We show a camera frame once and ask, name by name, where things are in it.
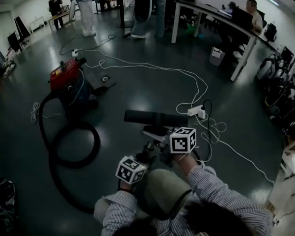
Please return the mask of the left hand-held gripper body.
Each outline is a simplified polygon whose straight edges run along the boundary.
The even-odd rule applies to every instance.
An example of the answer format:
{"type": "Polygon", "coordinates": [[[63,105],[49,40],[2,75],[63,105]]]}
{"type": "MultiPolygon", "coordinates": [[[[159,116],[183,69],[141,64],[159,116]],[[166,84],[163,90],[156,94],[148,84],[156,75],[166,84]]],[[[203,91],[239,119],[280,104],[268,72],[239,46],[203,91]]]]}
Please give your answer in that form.
{"type": "Polygon", "coordinates": [[[122,155],[115,176],[127,184],[143,180],[157,158],[155,153],[145,149],[138,153],[124,152],[122,155]]]}

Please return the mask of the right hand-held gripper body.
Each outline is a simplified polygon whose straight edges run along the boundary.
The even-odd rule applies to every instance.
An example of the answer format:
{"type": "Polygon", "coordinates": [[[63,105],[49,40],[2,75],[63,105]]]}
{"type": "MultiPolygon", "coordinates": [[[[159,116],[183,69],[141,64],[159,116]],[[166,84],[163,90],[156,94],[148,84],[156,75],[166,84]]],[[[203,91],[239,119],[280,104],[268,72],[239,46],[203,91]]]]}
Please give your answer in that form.
{"type": "Polygon", "coordinates": [[[161,149],[160,161],[171,165],[171,160],[177,155],[181,160],[189,155],[196,147],[196,129],[180,127],[168,135],[161,149]]]}

